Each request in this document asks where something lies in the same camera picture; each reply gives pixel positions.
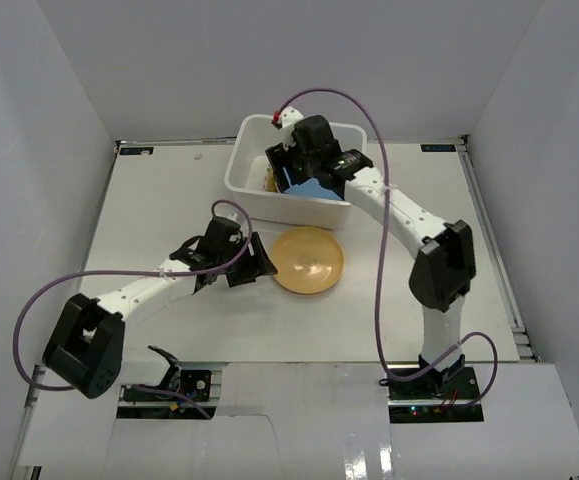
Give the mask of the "yellow plastic plate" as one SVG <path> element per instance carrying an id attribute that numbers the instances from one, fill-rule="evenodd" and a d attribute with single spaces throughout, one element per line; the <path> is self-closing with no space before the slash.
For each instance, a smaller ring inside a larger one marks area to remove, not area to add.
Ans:
<path id="1" fill-rule="evenodd" d="M 280 234 L 270 258 L 277 269 L 275 281 L 300 295 L 319 294 L 332 288 L 345 266 L 344 251 L 337 239 L 324 229 L 307 226 Z"/>

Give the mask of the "blue plastic plate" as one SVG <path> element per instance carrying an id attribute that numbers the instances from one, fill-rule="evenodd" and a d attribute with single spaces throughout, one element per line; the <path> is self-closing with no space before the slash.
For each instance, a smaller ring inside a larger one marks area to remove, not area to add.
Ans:
<path id="1" fill-rule="evenodd" d="M 303 180 L 303 183 L 295 182 L 291 178 L 290 172 L 287 168 L 284 168 L 282 173 L 282 177 L 287 182 L 288 186 L 288 188 L 284 191 L 284 194 L 341 201 L 341 198 L 335 192 L 323 188 L 317 179 L 306 176 L 301 170 L 295 170 L 293 174 L 298 180 Z"/>

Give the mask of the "round woven bamboo tray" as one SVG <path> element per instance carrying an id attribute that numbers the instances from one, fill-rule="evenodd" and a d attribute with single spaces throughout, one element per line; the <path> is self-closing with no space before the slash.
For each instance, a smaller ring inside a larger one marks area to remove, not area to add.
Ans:
<path id="1" fill-rule="evenodd" d="M 271 167 L 268 167 L 266 170 L 266 175 L 264 179 L 264 190 L 270 193 L 277 193 L 277 185 L 274 171 Z"/>

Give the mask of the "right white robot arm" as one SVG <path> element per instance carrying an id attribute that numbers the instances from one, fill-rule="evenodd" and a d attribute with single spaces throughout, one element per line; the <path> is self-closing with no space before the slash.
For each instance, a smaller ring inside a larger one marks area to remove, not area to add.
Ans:
<path id="1" fill-rule="evenodd" d="M 321 115 L 289 111 L 272 118 L 280 143 L 267 148 L 279 192 L 311 179 L 378 221 L 413 259 L 408 285 L 423 313 L 423 346 L 418 357 L 422 390 L 441 399 L 457 385 L 465 356 L 460 345 L 465 297 L 476 274 L 473 232 L 464 221 L 447 222 L 423 209 L 387 182 L 357 149 L 345 150 Z"/>

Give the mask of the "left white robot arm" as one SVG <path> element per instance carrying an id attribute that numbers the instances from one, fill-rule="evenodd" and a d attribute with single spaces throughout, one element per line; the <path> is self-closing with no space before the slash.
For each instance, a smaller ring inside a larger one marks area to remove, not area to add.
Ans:
<path id="1" fill-rule="evenodd" d="M 154 271 L 113 292 L 67 300 L 43 353 L 44 364 L 89 399 L 105 393 L 121 373 L 125 330 L 168 304 L 192 296 L 221 275 L 228 286 L 275 275 L 256 232 L 212 218 L 204 234 L 185 242 Z"/>

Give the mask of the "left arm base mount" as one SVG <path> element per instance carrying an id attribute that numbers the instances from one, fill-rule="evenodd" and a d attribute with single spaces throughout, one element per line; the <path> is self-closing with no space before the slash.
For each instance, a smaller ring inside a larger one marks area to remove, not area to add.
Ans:
<path id="1" fill-rule="evenodd" d="M 130 420 L 210 420 L 216 411 L 211 381 L 210 370 L 179 370 L 163 385 L 149 387 L 149 392 L 124 388 L 116 416 Z"/>

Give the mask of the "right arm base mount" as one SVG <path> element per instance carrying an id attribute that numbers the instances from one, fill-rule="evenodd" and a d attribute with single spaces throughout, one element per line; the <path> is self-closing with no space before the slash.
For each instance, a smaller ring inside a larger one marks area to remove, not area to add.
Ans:
<path id="1" fill-rule="evenodd" d="M 411 382 L 382 378 L 378 384 L 387 389 L 391 425 L 484 421 L 480 403 L 466 407 L 480 395 L 472 367 L 464 367 L 447 385 L 439 388 L 426 378 Z"/>

